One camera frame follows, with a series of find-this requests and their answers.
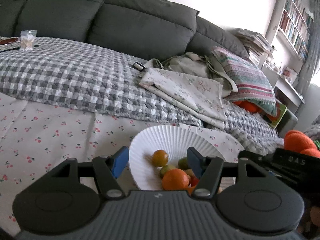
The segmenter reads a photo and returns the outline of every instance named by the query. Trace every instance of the sofa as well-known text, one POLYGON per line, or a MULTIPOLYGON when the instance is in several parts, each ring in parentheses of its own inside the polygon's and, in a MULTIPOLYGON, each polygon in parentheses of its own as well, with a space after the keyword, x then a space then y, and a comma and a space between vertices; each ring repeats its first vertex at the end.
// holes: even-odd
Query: sofa
POLYGON ((0 0, 0 36, 37 36, 86 42, 146 60, 220 46, 247 58, 231 33, 167 0, 0 0))

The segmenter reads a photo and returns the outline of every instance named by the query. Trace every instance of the gray curtain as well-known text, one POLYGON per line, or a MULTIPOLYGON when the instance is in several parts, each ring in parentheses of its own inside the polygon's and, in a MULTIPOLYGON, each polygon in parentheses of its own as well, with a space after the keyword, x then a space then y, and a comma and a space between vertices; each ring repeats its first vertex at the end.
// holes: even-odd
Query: gray curtain
POLYGON ((299 74, 299 83, 296 91, 305 96, 309 89, 312 77, 320 69, 320 0, 310 0, 314 22, 310 30, 309 53, 299 74))

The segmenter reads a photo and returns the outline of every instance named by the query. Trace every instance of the white plate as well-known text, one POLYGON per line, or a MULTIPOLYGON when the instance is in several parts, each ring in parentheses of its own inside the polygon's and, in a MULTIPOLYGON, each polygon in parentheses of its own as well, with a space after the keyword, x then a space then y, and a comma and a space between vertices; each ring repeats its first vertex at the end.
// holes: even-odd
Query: white plate
POLYGON ((129 168, 132 177, 141 190, 162 190, 160 168, 151 164, 156 150, 165 150, 168 164, 178 167, 178 161, 187 156, 187 149, 193 146, 202 156, 222 159, 222 154, 207 140, 189 130, 172 125, 158 125, 138 133, 129 148, 129 168))

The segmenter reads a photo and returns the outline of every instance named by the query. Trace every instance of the striped pillow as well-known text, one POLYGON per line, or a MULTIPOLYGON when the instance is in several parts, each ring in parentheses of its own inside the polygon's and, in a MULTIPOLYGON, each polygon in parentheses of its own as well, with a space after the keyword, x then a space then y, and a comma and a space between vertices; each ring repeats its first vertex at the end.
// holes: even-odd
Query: striped pillow
POLYGON ((247 100, 259 106, 267 114, 276 116, 275 93, 258 67, 220 47, 214 47, 212 54, 239 90, 237 93, 232 92, 225 99, 231 102, 247 100))

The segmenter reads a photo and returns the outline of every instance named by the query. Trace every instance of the gray and white gingham cover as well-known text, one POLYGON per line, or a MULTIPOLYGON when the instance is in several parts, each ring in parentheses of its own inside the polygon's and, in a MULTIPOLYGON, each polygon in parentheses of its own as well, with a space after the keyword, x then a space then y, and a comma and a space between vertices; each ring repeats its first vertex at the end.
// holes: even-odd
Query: gray and white gingham cover
MULTIPOLYGON (((33 51, 0 53, 0 92, 146 122, 202 126, 196 117, 138 85, 140 72, 132 64, 144 64, 144 59, 65 39, 37 37, 35 43, 39 47, 33 51)), ((18 42, 2 45, 0 51, 18 46, 18 42)), ((224 131, 235 136, 245 149, 266 154, 269 150, 260 148, 271 151, 278 145, 276 131, 261 116, 223 102, 227 116, 224 131)))

